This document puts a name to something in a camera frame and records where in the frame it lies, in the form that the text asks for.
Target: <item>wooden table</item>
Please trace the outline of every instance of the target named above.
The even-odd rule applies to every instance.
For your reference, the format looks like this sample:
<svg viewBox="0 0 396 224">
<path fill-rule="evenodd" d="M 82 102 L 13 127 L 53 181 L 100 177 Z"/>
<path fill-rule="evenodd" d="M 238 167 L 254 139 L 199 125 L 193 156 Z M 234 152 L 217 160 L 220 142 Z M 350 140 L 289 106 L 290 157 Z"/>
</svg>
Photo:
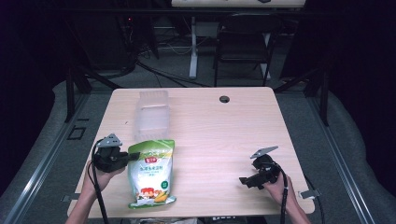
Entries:
<svg viewBox="0 0 396 224">
<path fill-rule="evenodd" d="M 133 201 L 127 172 L 115 176 L 103 191 L 109 217 L 223 217 L 279 214 L 268 194 L 248 189 L 239 177 L 257 174 L 249 158 L 262 147 L 279 146 L 269 153 L 288 174 L 297 191 L 308 190 L 288 130 L 270 88 L 175 88 L 115 90 L 96 135 L 114 133 L 127 150 L 134 141 L 134 110 L 140 91 L 166 90 L 169 94 L 170 133 L 176 142 L 171 194 L 174 203 L 129 209 Z M 228 96 L 222 103 L 220 96 Z M 80 193 L 82 177 L 76 193 Z M 312 200 L 298 197 L 306 213 Z M 71 202 L 69 211 L 76 201 Z M 101 217 L 96 203 L 90 217 Z"/>
</svg>

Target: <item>black cable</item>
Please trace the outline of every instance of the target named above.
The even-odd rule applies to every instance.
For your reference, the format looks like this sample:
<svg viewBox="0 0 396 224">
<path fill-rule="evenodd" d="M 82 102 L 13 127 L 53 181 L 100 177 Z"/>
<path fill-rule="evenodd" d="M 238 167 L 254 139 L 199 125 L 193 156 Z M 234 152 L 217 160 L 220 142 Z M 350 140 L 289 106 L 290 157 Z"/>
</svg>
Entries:
<svg viewBox="0 0 396 224">
<path fill-rule="evenodd" d="M 97 176 L 96 176 L 96 167 L 95 167 L 95 163 L 94 163 L 94 155 L 95 155 L 96 145 L 99 142 L 101 142 L 102 140 L 103 139 L 97 141 L 95 143 L 95 145 L 93 146 L 93 148 L 92 148 L 91 165 L 92 165 L 93 182 L 94 182 L 93 186 L 95 188 L 96 198 L 97 198 L 97 200 L 99 202 L 99 206 L 100 206 L 100 210 L 101 210 L 101 213 L 102 213 L 103 221 L 105 222 L 105 224 L 108 224 L 108 218 L 107 218 L 105 203 L 103 201 L 102 192 L 100 190 L 100 186 L 99 186 L 98 179 L 97 179 Z"/>
<path fill-rule="evenodd" d="M 308 182 L 309 186 L 311 186 L 312 190 L 316 190 L 314 185 L 312 184 L 312 182 L 309 180 L 308 176 L 304 175 L 304 178 L 305 178 L 306 182 Z M 318 199 L 318 204 L 319 204 L 319 209 L 320 209 L 320 217 L 322 219 L 322 224 L 325 224 L 324 212 L 323 212 L 323 207 L 322 207 L 320 198 L 316 197 L 316 199 Z"/>
<path fill-rule="evenodd" d="M 271 162 L 262 162 L 262 164 L 266 165 L 271 165 L 279 169 L 280 173 L 283 175 L 283 197 L 282 197 L 282 204 L 280 206 L 280 223 L 284 224 L 285 223 L 285 215 L 286 215 L 286 202 L 288 199 L 288 191 L 289 191 L 289 185 L 288 185 L 288 177 L 286 176 L 285 172 L 282 170 L 282 168 L 277 164 L 277 163 L 271 163 Z"/>
<path fill-rule="evenodd" d="M 171 81 L 177 83 L 178 85 L 180 85 L 182 87 L 186 87 L 186 86 L 181 84 L 180 82 L 177 82 L 177 80 L 184 81 L 184 82 L 187 82 L 187 83 L 190 83 L 190 84 L 194 84 L 194 85 L 198 85 L 198 86 L 201 86 L 201 87 L 210 87 L 210 86 L 205 85 L 205 84 L 201 84 L 201 83 L 198 83 L 198 82 L 190 81 L 190 80 L 187 80 L 187 79 L 185 79 L 183 77 L 178 77 L 177 75 L 174 75 L 174 74 L 171 74 L 171 73 L 167 73 L 167 72 L 164 72 L 164 71 L 149 67 L 149 66 L 147 66 L 147 65 L 145 65 L 145 64 L 143 64 L 143 63 L 141 63 L 139 61 L 137 61 L 136 65 L 138 65 L 138 66 L 140 66 L 140 67 L 142 67 L 142 68 L 144 68 L 144 69 L 146 69 L 146 70 L 148 70 L 148 71 L 150 71 L 152 73 L 155 73 L 155 74 L 157 74 L 157 75 L 159 75 L 161 77 L 166 77 L 166 78 L 170 79 Z M 169 75 L 171 75 L 173 77 L 169 77 L 169 76 L 164 75 L 162 73 L 169 74 Z"/>
</svg>

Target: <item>floor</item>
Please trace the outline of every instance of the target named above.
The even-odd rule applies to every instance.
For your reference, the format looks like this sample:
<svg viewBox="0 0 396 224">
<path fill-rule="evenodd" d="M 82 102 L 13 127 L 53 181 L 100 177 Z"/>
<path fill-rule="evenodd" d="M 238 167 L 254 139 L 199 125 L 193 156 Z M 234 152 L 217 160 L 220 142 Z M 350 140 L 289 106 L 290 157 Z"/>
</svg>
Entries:
<svg viewBox="0 0 396 224">
<path fill-rule="evenodd" d="M 166 31 L 164 35 L 167 33 L 172 34 L 172 31 Z M 283 35 L 277 42 L 270 69 L 271 80 L 267 83 L 271 88 L 283 84 L 279 74 L 291 41 L 292 35 Z M 142 52 L 139 62 L 148 67 L 137 65 L 127 76 L 113 76 L 110 80 L 124 88 L 212 86 L 214 41 L 200 37 L 198 43 L 198 76 L 194 80 L 188 79 L 191 58 L 188 38 L 160 44 L 159 60 L 149 51 Z M 152 70 L 161 74 L 155 75 Z M 117 73 L 99 72 L 103 76 Z M 251 66 L 222 66 L 220 72 L 231 77 L 246 72 L 253 77 L 261 75 L 260 69 L 252 70 Z M 76 90 L 77 112 L 69 123 L 64 123 L 65 84 L 54 88 L 56 101 L 49 120 L 26 162 L 0 199 L 0 222 L 59 223 L 67 219 L 69 202 L 64 196 L 74 197 L 81 169 L 111 94 L 111 89 L 102 83 L 94 79 L 90 79 L 90 83 L 93 86 L 91 94 L 80 94 Z M 224 80 L 220 85 L 260 86 L 261 82 L 238 77 Z M 365 162 L 364 143 L 353 120 L 336 97 L 330 95 L 330 126 L 324 126 L 318 118 L 318 99 L 305 98 L 302 93 L 304 85 L 300 83 L 278 93 L 276 99 L 303 171 L 322 193 L 319 197 L 321 206 L 315 200 L 317 209 L 309 218 L 313 223 L 323 220 L 328 223 L 395 223 L 396 202 L 376 183 L 371 168 Z M 72 134 L 78 128 L 84 133 L 79 139 L 74 139 Z M 279 216 L 266 219 L 268 223 L 277 223 Z M 110 221 L 132 223 L 118 218 Z M 89 222 L 101 223 L 102 220 Z"/>
</svg>

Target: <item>table leg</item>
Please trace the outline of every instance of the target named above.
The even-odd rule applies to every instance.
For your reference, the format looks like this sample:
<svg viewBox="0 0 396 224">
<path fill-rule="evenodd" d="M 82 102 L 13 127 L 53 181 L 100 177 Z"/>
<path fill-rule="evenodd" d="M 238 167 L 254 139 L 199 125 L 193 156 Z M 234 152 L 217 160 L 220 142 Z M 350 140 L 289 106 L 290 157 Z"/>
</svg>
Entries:
<svg viewBox="0 0 396 224">
<path fill-rule="evenodd" d="M 265 44 L 268 45 L 268 41 L 270 40 L 270 34 L 265 34 L 264 36 L 264 41 Z M 265 77 L 265 70 L 267 69 L 267 64 L 266 63 L 261 63 L 260 64 L 260 69 L 262 70 L 262 77 Z M 270 72 L 268 71 L 268 76 L 267 76 L 267 81 L 271 80 L 271 75 Z"/>
<path fill-rule="evenodd" d="M 190 63 L 190 78 L 197 78 L 197 36 L 195 33 L 195 17 L 191 18 L 191 63 Z"/>
</svg>

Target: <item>gray carpet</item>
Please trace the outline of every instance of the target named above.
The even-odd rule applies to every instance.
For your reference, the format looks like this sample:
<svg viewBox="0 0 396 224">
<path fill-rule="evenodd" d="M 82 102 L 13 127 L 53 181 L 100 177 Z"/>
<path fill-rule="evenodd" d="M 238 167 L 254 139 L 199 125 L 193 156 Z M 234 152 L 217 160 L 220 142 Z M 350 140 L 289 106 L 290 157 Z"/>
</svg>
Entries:
<svg viewBox="0 0 396 224">
<path fill-rule="evenodd" d="M 211 86 L 213 84 L 213 46 L 211 46 L 210 40 L 206 41 L 199 48 L 198 78 L 194 82 Z M 270 70 L 272 79 L 268 82 L 270 87 L 274 88 L 282 84 L 278 76 L 289 44 L 289 37 L 282 37 L 277 43 L 274 63 Z M 152 54 L 144 54 L 139 59 L 142 63 L 156 69 L 184 78 L 188 76 L 190 68 L 189 52 L 176 54 L 171 49 L 160 49 L 160 57 L 161 59 L 157 60 L 152 57 Z M 223 74 L 228 74 L 227 69 L 230 71 L 235 68 L 224 66 L 222 69 Z M 249 71 L 252 76 L 259 76 L 260 69 L 257 70 Z M 155 75 L 140 67 L 136 67 L 128 76 L 111 80 L 125 88 L 180 87 L 168 78 L 158 77 L 157 79 Z M 182 83 L 188 87 L 198 87 L 193 83 Z M 62 223 L 66 220 L 69 203 L 61 202 L 61 199 L 64 195 L 73 194 L 76 188 L 81 169 L 91 151 L 93 138 L 111 94 L 111 90 L 103 84 L 95 80 L 91 80 L 91 84 L 93 91 L 89 96 L 85 97 L 77 92 L 81 101 L 85 99 L 84 102 L 86 103 L 70 124 L 72 127 L 75 125 L 75 128 L 84 128 L 84 134 L 79 140 L 67 140 L 71 133 L 69 127 L 64 140 L 59 145 L 59 154 L 56 155 L 55 162 L 51 166 L 45 181 L 39 186 L 39 191 L 34 195 L 31 204 L 27 204 L 26 213 L 21 214 L 21 223 Z M 225 86 L 251 86 L 260 85 L 261 82 L 245 82 L 237 79 L 229 82 L 225 81 L 222 84 Z M 306 99 L 301 93 L 303 87 L 304 84 L 300 84 L 292 88 L 291 91 L 276 95 L 303 171 L 322 193 L 320 199 L 327 223 L 361 223 L 359 214 L 356 212 L 348 190 L 332 159 L 332 147 L 323 132 L 320 121 L 317 119 L 317 111 L 312 109 L 311 103 L 316 99 Z M 66 112 L 64 88 L 64 83 L 61 83 L 54 89 L 56 102 L 50 118 L 18 175 L 0 199 L 1 223 L 6 221 L 9 212 L 21 196 L 23 188 L 27 185 L 41 159 L 52 147 L 58 133 L 61 133 L 64 129 Z M 332 133 L 346 161 L 346 167 L 349 168 L 357 186 L 359 186 L 362 198 L 366 202 L 374 221 L 376 223 L 396 223 L 396 216 L 394 215 L 396 199 L 375 181 L 373 172 L 365 162 L 365 148 L 359 130 L 342 104 L 333 95 L 330 96 L 329 102 L 329 123 L 330 126 L 326 130 Z M 73 134 L 71 137 L 78 135 L 78 132 L 75 131 Z M 315 201 L 315 203 L 316 211 L 309 215 L 309 218 L 313 223 L 320 223 L 321 213 L 318 201 Z M 269 216 L 266 219 L 268 223 L 279 222 L 279 216 Z M 92 219 L 90 223 L 102 223 L 102 220 Z M 111 223 L 121 223 L 121 220 L 111 219 Z"/>
</svg>

